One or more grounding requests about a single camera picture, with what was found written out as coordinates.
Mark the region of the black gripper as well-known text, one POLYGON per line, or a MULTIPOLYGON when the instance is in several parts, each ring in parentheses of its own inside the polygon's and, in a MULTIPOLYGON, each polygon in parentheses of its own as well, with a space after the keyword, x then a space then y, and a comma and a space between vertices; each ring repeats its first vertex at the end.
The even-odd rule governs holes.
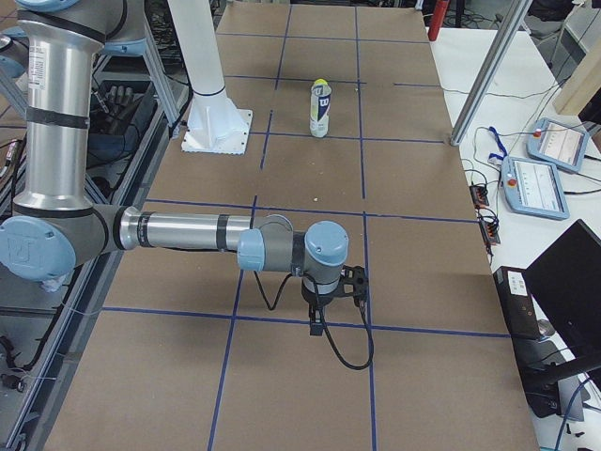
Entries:
POLYGON ((301 295, 309 306, 310 335, 323 335, 324 325, 319 308, 330 304, 334 299, 338 282, 315 284, 309 277, 302 278, 301 295))

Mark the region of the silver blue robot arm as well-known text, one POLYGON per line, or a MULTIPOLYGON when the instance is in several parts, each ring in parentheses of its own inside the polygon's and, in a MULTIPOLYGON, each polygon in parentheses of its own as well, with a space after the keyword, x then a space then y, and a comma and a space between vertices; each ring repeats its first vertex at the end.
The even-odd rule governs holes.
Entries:
POLYGON ((344 295, 348 236, 331 221, 295 230, 283 216, 142 212, 85 198, 94 56, 144 36, 140 1, 22 1, 29 40, 25 185, 1 227, 1 261, 32 281, 135 247, 230 252, 252 272, 299 277, 310 332, 328 332, 324 309, 344 295))

